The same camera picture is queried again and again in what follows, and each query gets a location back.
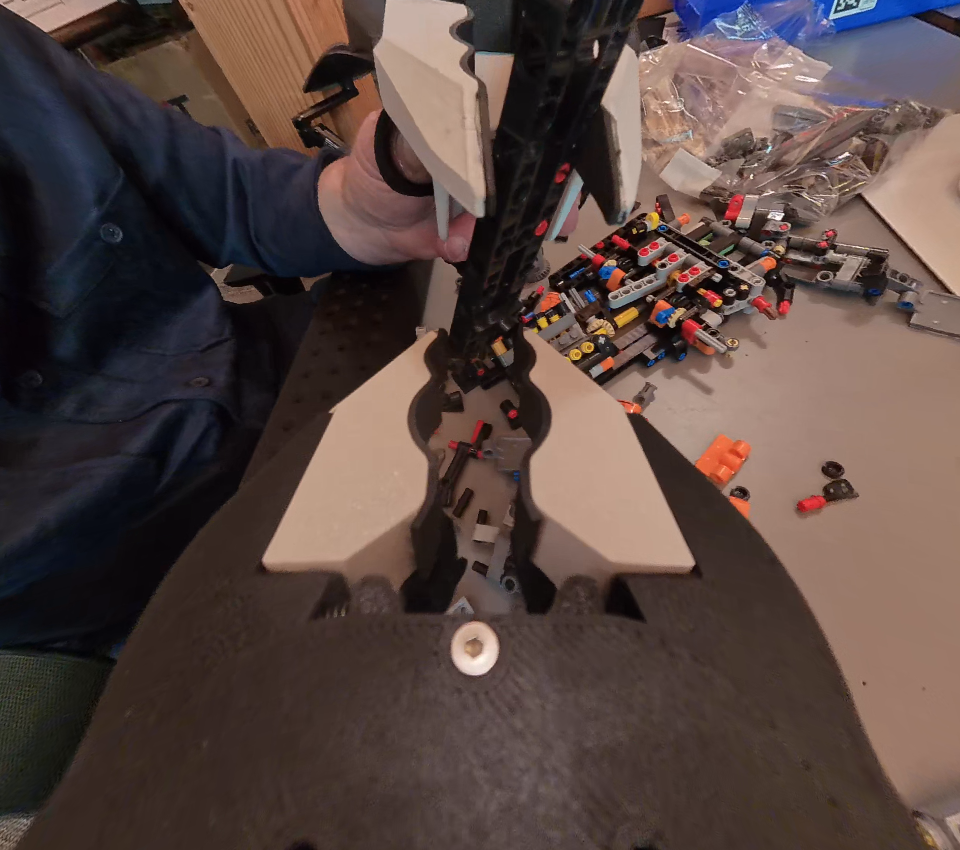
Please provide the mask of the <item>black perforated mat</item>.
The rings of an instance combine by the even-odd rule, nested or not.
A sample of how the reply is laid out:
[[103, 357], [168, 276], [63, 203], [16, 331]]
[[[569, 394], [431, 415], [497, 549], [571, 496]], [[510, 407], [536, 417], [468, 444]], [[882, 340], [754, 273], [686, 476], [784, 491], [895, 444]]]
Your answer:
[[318, 302], [278, 400], [243, 478], [244, 484], [294, 458], [305, 468], [330, 412], [415, 340], [433, 265], [414, 262], [371, 272], [336, 273], [320, 281]]

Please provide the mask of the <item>black lego piece red pin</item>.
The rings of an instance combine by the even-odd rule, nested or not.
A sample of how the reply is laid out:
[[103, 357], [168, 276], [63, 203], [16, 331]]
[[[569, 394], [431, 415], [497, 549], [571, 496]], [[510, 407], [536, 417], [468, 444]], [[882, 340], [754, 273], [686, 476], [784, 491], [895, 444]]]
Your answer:
[[858, 499], [859, 494], [850, 481], [838, 478], [823, 485], [819, 494], [799, 500], [796, 511], [800, 514], [816, 512], [831, 504]]

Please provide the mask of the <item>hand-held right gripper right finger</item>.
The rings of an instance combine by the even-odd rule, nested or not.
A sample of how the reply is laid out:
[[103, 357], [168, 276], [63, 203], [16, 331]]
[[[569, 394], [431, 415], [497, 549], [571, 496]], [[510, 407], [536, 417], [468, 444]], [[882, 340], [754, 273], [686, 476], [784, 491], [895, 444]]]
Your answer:
[[695, 557], [640, 439], [641, 415], [540, 335], [514, 338], [513, 381], [530, 438], [518, 466], [513, 567], [525, 609], [546, 614], [573, 579], [606, 601], [618, 581], [686, 577]]

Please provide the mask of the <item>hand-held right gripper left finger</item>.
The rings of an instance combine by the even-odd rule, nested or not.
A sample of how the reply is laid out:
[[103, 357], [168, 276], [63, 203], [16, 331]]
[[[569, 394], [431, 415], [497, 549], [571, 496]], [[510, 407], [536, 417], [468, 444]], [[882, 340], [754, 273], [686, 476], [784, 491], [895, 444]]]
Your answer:
[[450, 337], [431, 331], [329, 414], [262, 556], [269, 572], [318, 571], [355, 586], [387, 580], [412, 613], [448, 611], [460, 582], [442, 505], [442, 422]]

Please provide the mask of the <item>lego subassembly with curved panel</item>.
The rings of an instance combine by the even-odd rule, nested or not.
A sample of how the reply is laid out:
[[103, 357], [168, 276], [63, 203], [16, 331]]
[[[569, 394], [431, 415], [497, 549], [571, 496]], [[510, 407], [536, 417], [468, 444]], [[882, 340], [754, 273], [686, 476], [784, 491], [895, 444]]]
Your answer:
[[830, 227], [812, 236], [805, 231], [818, 217], [797, 196], [735, 195], [715, 199], [715, 218], [748, 240], [771, 244], [779, 259], [783, 304], [795, 281], [862, 298], [870, 305], [890, 297], [908, 317], [911, 329], [953, 340], [959, 338], [957, 294], [935, 292], [909, 273], [893, 267], [887, 249], [842, 241]]

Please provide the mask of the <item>white book stand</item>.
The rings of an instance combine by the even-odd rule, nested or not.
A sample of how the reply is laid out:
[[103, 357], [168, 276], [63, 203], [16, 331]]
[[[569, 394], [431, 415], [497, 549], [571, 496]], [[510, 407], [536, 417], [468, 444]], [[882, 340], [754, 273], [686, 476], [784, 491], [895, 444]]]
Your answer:
[[863, 197], [906, 244], [959, 234], [959, 115], [944, 117], [894, 160]]

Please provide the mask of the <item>black lego frame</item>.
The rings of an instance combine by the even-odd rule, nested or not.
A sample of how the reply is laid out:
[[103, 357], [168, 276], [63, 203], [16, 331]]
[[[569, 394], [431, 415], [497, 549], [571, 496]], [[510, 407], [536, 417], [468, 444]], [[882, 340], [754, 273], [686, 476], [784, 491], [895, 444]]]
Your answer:
[[448, 334], [450, 367], [484, 360], [518, 321], [547, 230], [586, 153], [603, 213], [619, 225], [633, 208], [613, 120], [601, 104], [643, 0], [519, 0], [512, 65], [492, 144], [495, 206], [474, 228]]

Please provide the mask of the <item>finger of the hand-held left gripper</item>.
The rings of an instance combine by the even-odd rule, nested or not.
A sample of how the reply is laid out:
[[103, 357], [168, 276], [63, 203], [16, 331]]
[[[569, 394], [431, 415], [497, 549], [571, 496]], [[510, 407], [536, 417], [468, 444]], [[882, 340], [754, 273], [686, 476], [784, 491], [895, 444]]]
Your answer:
[[583, 186], [608, 225], [634, 212], [642, 175], [639, 54], [622, 49], [583, 138]]
[[383, 109], [433, 182], [475, 218], [495, 201], [486, 85], [474, 13], [444, 0], [386, 0], [373, 47]]

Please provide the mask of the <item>orange lego bracket piece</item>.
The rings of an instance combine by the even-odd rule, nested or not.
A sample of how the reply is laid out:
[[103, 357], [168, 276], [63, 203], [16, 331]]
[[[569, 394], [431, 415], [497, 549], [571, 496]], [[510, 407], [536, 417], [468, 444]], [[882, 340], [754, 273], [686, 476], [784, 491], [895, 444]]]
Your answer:
[[710, 443], [694, 466], [718, 487], [725, 487], [738, 474], [752, 452], [750, 443], [718, 435]]

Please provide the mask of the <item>person's left hand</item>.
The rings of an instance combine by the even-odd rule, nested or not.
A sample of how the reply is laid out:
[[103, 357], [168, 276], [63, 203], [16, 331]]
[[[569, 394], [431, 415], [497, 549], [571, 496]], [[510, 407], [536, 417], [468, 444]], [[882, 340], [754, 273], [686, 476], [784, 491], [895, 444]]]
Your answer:
[[469, 255], [476, 219], [452, 220], [440, 237], [433, 196], [394, 191], [379, 173], [375, 134], [380, 112], [361, 124], [350, 153], [318, 178], [318, 209], [333, 239], [354, 260], [373, 266], [441, 258], [451, 264]]

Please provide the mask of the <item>clear bag of lego pieces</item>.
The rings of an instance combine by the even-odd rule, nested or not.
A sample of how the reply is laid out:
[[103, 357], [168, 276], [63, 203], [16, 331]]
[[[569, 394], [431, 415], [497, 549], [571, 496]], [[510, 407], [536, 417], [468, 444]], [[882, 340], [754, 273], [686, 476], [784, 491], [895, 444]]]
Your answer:
[[745, 2], [687, 40], [644, 49], [646, 165], [715, 208], [756, 197], [806, 225], [859, 195], [954, 111], [808, 52], [833, 35], [815, 0]]

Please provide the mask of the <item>person's torso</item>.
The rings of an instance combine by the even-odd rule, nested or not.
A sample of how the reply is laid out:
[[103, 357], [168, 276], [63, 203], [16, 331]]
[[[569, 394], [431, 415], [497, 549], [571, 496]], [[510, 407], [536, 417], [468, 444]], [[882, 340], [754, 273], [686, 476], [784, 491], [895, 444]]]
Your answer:
[[310, 304], [231, 304], [200, 260], [219, 127], [6, 8], [1, 51], [1, 643], [96, 652], [234, 494]]

